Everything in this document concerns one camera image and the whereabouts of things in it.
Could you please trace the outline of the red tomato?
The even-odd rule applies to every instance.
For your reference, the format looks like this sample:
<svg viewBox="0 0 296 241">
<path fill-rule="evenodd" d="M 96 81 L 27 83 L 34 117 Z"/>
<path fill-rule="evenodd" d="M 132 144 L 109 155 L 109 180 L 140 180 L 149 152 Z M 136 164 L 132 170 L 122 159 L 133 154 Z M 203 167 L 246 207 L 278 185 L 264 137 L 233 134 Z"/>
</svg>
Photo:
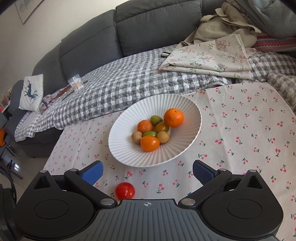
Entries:
<svg viewBox="0 0 296 241">
<path fill-rule="evenodd" d="M 132 199 L 135 195 L 135 188 L 128 182 L 119 183 L 115 188 L 116 197 L 121 199 Z"/>
</svg>

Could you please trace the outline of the tan round longan fruit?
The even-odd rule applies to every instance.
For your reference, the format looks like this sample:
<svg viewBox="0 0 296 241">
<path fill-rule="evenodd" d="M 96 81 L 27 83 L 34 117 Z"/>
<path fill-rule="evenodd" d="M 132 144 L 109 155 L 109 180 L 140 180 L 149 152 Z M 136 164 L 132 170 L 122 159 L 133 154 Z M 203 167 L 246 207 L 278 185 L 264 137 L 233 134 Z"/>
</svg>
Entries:
<svg viewBox="0 0 296 241">
<path fill-rule="evenodd" d="M 161 144 L 165 144 L 170 140 L 170 135 L 165 131 L 158 132 L 156 137 Z"/>
</svg>

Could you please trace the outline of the orange cherry tomato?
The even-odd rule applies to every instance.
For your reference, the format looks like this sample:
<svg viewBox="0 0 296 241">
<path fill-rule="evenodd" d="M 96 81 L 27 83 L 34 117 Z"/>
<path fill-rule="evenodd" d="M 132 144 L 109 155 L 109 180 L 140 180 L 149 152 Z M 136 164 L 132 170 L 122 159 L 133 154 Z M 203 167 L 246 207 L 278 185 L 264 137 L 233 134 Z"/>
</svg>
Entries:
<svg viewBox="0 0 296 241">
<path fill-rule="evenodd" d="M 144 136 L 140 140 L 140 146 L 145 152 L 152 152 L 160 146 L 160 141 L 154 136 Z"/>
</svg>

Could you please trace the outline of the large orange mandarin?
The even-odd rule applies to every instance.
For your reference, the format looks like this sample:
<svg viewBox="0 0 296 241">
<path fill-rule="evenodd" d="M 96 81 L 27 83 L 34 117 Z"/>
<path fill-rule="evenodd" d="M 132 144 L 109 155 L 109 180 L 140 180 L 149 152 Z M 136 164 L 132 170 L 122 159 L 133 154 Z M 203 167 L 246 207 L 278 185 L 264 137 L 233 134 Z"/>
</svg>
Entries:
<svg viewBox="0 0 296 241">
<path fill-rule="evenodd" d="M 164 114 L 164 122 L 169 127 L 179 127 L 184 122 L 184 114 L 177 108 L 170 108 Z"/>
</svg>

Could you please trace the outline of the amber brown cherry tomato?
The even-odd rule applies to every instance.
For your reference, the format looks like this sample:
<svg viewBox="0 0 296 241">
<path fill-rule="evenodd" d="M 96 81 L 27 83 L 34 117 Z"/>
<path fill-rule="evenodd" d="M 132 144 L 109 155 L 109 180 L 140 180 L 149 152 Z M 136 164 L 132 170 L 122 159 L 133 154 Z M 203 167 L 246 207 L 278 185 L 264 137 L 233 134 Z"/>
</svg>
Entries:
<svg viewBox="0 0 296 241">
<path fill-rule="evenodd" d="M 162 122 L 160 122 L 160 123 L 158 123 L 157 125 L 156 125 L 156 127 L 155 127 L 155 131 L 157 132 L 157 133 L 159 133 L 159 132 L 161 132 L 161 131 L 164 131 L 164 132 L 168 132 L 169 131 L 169 126 L 164 122 L 164 121 L 162 121 Z"/>
</svg>

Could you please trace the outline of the green reddish oval fruit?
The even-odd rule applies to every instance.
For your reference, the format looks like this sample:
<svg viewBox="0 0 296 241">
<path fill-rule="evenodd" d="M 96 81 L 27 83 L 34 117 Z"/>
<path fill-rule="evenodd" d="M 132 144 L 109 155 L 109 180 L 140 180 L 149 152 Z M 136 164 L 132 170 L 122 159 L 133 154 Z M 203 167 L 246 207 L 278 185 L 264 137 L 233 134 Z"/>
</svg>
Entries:
<svg viewBox="0 0 296 241">
<path fill-rule="evenodd" d="M 147 132 L 144 132 L 142 134 L 142 137 L 145 137 L 145 136 L 153 136 L 153 137 L 156 137 L 157 136 L 157 132 L 156 131 L 147 131 Z"/>
</svg>

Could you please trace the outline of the small orange mandarin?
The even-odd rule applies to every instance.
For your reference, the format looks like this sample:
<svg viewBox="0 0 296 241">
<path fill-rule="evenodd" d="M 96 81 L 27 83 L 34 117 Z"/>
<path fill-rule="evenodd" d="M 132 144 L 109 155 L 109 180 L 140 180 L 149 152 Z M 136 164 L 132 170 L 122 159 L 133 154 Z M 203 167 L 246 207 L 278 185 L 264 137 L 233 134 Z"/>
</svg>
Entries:
<svg viewBox="0 0 296 241">
<path fill-rule="evenodd" d="M 137 124 L 137 131 L 145 133 L 153 130 L 153 125 L 149 120 L 142 120 Z"/>
</svg>

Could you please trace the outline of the white ribbed plate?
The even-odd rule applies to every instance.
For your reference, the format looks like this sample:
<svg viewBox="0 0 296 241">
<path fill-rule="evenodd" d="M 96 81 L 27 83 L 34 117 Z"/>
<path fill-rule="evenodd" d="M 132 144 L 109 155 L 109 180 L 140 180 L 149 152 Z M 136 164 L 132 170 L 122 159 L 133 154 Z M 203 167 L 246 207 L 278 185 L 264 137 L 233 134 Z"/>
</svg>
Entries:
<svg viewBox="0 0 296 241">
<path fill-rule="evenodd" d="M 158 115 L 164 121 L 164 114 L 170 108 L 177 108 L 184 114 L 184 122 L 167 132 L 170 140 L 152 152 L 145 152 L 140 144 L 132 141 L 142 120 L 150 121 Z M 184 153 L 196 140 L 202 125 L 198 106 L 187 97 L 176 94 L 160 94 L 145 98 L 125 110 L 113 124 L 108 138 L 109 149 L 114 158 L 131 167 L 151 167 L 168 162 Z"/>
</svg>

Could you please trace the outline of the cherry print tablecloth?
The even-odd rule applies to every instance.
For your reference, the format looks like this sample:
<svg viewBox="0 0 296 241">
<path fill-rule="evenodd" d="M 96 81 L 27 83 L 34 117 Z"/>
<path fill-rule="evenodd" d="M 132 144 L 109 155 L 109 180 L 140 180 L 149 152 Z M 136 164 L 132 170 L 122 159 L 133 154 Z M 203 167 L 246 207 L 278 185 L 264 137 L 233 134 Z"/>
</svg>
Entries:
<svg viewBox="0 0 296 241">
<path fill-rule="evenodd" d="M 255 169 L 283 208 L 280 240 L 295 240 L 295 114 L 267 83 L 221 86 L 188 94 L 201 111 L 201 131 L 183 154 L 155 167 L 128 167 L 112 156 L 108 136 L 120 112 L 64 129 L 45 169 L 53 175 L 102 161 L 95 187 L 114 197 L 121 182 L 135 187 L 135 198 L 180 200 L 200 187 L 196 159 L 235 174 Z"/>
</svg>

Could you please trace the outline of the grey checkered blanket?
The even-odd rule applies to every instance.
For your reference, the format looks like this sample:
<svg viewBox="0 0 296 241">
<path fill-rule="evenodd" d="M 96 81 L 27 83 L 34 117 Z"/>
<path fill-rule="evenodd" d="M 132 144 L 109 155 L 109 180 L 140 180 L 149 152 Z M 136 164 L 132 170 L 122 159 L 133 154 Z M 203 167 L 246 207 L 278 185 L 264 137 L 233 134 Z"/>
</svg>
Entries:
<svg viewBox="0 0 296 241">
<path fill-rule="evenodd" d="M 15 141 L 33 138 L 50 128 L 62 130 L 101 115 L 124 110 L 145 97 L 187 94 L 216 85 L 231 84 L 225 77 L 159 71 L 160 54 L 173 46 L 137 53 L 105 64 L 82 77 L 84 87 L 58 100 L 43 114 L 26 114 L 16 127 Z"/>
</svg>

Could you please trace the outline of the folded floral cloth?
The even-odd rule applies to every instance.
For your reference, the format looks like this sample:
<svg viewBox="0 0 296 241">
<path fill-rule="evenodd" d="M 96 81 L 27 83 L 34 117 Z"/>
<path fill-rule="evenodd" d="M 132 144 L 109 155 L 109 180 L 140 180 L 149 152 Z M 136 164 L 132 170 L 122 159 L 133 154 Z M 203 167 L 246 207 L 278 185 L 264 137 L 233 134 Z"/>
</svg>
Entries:
<svg viewBox="0 0 296 241">
<path fill-rule="evenodd" d="M 174 49 L 159 69 L 251 79 L 251 65 L 248 58 L 254 53 L 256 53 L 254 48 L 245 48 L 239 34 L 230 34 L 213 41 Z"/>
</svg>

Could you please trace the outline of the red patterned cushion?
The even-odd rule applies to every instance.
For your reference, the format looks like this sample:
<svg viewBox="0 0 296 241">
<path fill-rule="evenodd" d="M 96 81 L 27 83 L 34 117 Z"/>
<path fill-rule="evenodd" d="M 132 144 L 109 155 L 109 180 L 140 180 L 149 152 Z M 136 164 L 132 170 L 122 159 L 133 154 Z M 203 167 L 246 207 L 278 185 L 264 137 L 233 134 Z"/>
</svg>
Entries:
<svg viewBox="0 0 296 241">
<path fill-rule="evenodd" d="M 260 52 L 295 52 L 295 46 L 295 37 L 276 39 L 268 34 L 260 34 L 252 47 Z"/>
</svg>

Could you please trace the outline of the beige jacket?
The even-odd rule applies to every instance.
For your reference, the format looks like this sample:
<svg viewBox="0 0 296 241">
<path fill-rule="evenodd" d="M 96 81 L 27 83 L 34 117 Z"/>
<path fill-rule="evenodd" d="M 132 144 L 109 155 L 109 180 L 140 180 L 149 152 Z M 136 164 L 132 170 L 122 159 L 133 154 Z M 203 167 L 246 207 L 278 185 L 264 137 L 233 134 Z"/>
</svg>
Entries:
<svg viewBox="0 0 296 241">
<path fill-rule="evenodd" d="M 203 16 L 199 27 L 180 42 L 179 46 L 213 41 L 232 33 L 240 35 L 244 46 L 249 48 L 257 42 L 257 35 L 261 34 L 261 30 L 248 24 L 237 8 L 224 2 L 220 8 L 215 9 L 214 15 Z"/>
</svg>

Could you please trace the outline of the dark grey sofa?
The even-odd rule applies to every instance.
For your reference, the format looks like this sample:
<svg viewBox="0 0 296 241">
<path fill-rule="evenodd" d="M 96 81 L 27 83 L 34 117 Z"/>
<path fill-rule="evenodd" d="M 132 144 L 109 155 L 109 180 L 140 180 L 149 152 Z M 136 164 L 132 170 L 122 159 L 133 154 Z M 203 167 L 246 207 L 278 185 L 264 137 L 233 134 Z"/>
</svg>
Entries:
<svg viewBox="0 0 296 241">
<path fill-rule="evenodd" d="M 120 58 L 176 44 L 221 1 L 127 1 L 72 31 L 35 66 L 44 95 Z"/>
</svg>

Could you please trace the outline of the black chair frame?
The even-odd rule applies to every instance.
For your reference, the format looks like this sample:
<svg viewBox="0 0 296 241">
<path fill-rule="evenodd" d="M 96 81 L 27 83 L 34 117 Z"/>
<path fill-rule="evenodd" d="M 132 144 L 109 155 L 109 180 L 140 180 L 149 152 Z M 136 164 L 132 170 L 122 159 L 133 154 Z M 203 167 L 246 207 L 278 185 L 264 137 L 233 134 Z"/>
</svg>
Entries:
<svg viewBox="0 0 296 241">
<path fill-rule="evenodd" d="M 1 184 L 1 240 L 20 240 L 20 236 L 13 219 L 13 211 L 17 203 L 16 187 L 13 177 L 21 178 L 13 168 L 15 167 L 15 149 L 11 146 L 11 139 L 5 133 L 4 126 L 8 122 L 1 113 L 1 176 L 8 179 L 10 187 Z"/>
</svg>

